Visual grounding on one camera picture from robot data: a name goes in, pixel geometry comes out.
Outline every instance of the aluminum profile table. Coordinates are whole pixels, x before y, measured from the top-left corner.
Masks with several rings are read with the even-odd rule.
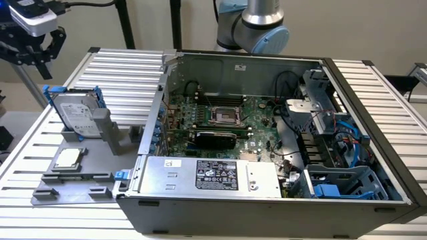
[[[110,118],[117,122],[119,128],[143,124],[155,82],[162,74],[161,59],[161,51],[99,49],[97,53],[86,54],[65,86],[91,88],[97,85],[102,89]],[[350,84],[361,80],[352,85],[354,89],[362,83],[373,85],[378,88],[376,91],[381,91],[380,96],[390,101],[378,101],[374,104],[373,100],[384,99],[378,99],[374,94],[369,95],[369,90],[356,91],[373,119],[377,120],[378,125],[382,125],[381,129],[386,131],[385,134],[390,136],[393,146],[402,151],[398,154],[404,156],[404,162],[418,184],[427,189],[427,184],[424,184],[427,163],[418,156],[412,154],[406,156],[405,150],[400,150],[398,147],[402,141],[408,140],[404,144],[412,144],[412,147],[416,148],[427,142],[427,137],[417,134],[420,129],[416,127],[412,127],[413,134],[409,135],[418,136],[417,138],[393,137],[393,132],[398,130],[392,126],[393,123],[414,126],[414,124],[405,124],[416,123],[410,114],[401,111],[408,106],[397,107],[398,101],[393,98],[393,93],[388,91],[389,87],[382,84],[384,80],[372,77],[380,77],[374,69],[364,66],[358,61],[334,62]],[[396,112],[397,115],[389,115],[396,117],[393,119],[396,122],[386,121],[386,118],[380,117],[382,115],[373,114],[384,107],[384,104],[392,104],[390,108],[398,109],[390,110],[390,113]],[[133,230],[115,203],[31,206],[33,189],[38,186],[41,173],[47,169],[62,141],[61,128],[58,116],[47,106],[15,146],[7,161],[0,167],[0,239],[188,239],[184,236],[141,235]],[[192,237],[192,239],[228,240],[230,238],[206,236]],[[427,216],[418,217],[408,224],[386,224],[358,239],[425,240]]]

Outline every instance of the metal pole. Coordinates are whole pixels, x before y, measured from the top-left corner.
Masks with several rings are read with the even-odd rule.
[[[117,9],[117,13],[118,13],[125,48],[135,49],[126,0],[115,0],[114,8]]]
[[[169,0],[173,48],[182,49],[181,36],[181,0]]]
[[[45,108],[47,105],[47,100],[45,98],[45,96],[41,93],[41,90],[37,86],[37,84],[34,84],[33,80],[30,79],[30,77],[27,76],[27,73],[25,71],[25,69],[22,68],[22,66],[17,66],[14,64],[10,63],[10,66],[21,80],[21,82],[25,84],[30,95],[33,96],[34,100],[37,101],[38,105],[41,106],[41,108]]]

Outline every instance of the circuit board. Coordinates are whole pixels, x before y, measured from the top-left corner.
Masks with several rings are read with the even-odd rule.
[[[216,159],[241,159],[281,164],[281,158],[272,154],[270,147],[280,140],[276,126],[272,123],[273,105],[260,97],[249,97],[238,108],[240,128],[209,127],[212,109],[225,108],[220,105],[200,105],[197,101],[182,95],[170,96],[169,106],[173,114],[169,120],[169,156]],[[233,149],[197,149],[192,143],[194,125],[205,131],[233,133],[237,135]]]

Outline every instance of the sticker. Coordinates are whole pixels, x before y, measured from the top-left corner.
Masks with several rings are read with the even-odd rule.
[[[233,70],[236,70],[236,71],[245,71],[245,70],[246,70],[246,66],[245,66],[245,65],[234,65],[234,66],[233,66]]]
[[[238,190],[234,161],[197,160],[194,187],[202,190]]]
[[[99,131],[93,121],[90,109],[81,103],[61,103],[59,108],[73,131],[83,137],[98,137]]]
[[[165,168],[180,168],[181,167],[181,160],[180,159],[165,159],[163,160],[163,167]]]

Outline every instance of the white wall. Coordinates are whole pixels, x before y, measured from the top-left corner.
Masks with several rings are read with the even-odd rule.
[[[182,48],[210,50],[212,1],[182,0],[181,5]],[[425,0],[281,0],[281,6],[290,32],[282,54],[372,60],[386,74],[405,74],[412,63],[427,62]],[[135,47],[172,48],[169,1],[127,0],[127,10]],[[37,83],[61,84],[90,46],[125,47],[113,7],[73,7],[58,22],[67,38],[50,69],[54,79],[42,81],[30,71]],[[0,81],[18,81],[3,62],[0,73]]]

